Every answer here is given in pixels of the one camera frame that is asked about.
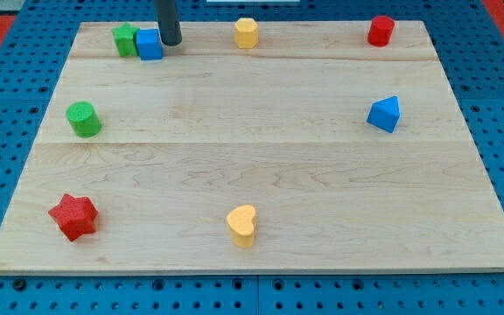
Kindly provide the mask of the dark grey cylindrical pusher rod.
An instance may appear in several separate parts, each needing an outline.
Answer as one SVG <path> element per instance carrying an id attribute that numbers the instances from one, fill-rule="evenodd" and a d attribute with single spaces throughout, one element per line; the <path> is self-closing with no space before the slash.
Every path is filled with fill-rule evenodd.
<path id="1" fill-rule="evenodd" d="M 154 0 L 154 6 L 162 43 L 166 46 L 179 45 L 182 33 L 176 0 Z"/>

